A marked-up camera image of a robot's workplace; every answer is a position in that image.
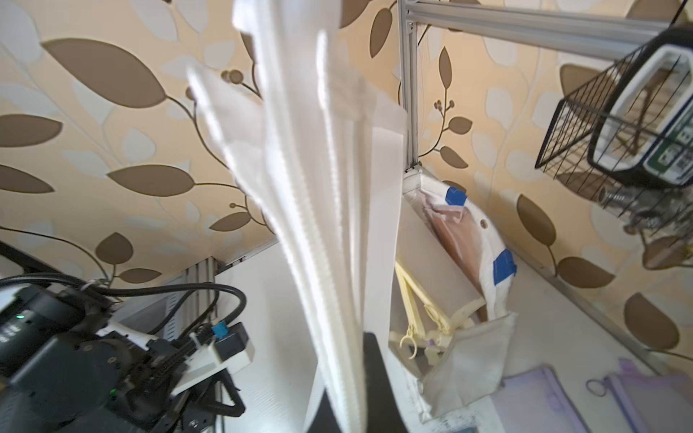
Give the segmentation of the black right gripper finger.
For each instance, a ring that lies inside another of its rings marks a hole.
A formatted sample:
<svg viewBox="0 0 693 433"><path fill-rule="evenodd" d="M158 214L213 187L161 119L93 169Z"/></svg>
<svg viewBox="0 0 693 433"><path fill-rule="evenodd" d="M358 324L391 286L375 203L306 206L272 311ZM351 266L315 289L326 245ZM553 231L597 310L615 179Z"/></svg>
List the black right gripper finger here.
<svg viewBox="0 0 693 433"><path fill-rule="evenodd" d="M364 354L368 406L366 431L368 433L407 432L408 429L397 408L379 344L373 333L364 333ZM326 391L321 395L316 414L310 417L307 431L309 433L340 432Z"/></svg>

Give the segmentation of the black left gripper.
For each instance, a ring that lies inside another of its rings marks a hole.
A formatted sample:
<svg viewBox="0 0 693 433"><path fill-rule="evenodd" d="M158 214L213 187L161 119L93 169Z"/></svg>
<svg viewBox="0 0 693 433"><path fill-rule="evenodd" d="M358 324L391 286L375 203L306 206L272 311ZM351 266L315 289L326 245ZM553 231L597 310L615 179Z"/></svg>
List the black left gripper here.
<svg viewBox="0 0 693 433"><path fill-rule="evenodd" d="M14 283L1 306L1 382L25 405L22 430L49 432L211 432L221 418L245 413L233 375L216 373L171 397L166 379L182 373L182 357L225 337L240 323L195 319L175 339L161 328L145 351L123 337L99 337L114 319L103 288L86 284L52 292L45 283Z"/></svg>

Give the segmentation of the pink mesh pouch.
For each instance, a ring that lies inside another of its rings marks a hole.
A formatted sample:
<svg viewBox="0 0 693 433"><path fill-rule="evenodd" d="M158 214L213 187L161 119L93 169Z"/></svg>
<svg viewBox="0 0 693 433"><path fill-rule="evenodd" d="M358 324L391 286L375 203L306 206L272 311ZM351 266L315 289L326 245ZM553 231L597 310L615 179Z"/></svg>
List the pink mesh pouch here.
<svg viewBox="0 0 693 433"><path fill-rule="evenodd" d="M424 220L440 244L479 293L483 247L476 222L465 207L437 204L422 191L405 195L414 211Z"/></svg>

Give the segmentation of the white mesh pouch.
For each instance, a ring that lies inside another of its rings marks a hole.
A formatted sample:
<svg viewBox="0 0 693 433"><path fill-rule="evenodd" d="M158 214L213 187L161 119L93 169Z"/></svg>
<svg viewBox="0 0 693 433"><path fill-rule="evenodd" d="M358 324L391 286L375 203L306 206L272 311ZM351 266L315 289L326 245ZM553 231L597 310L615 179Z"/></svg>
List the white mesh pouch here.
<svg viewBox="0 0 693 433"><path fill-rule="evenodd" d="M371 171L402 163L406 113L348 59L339 1L237 1L261 100L200 67L188 80L210 138L268 219L292 272L328 401L367 428L363 349Z"/></svg>

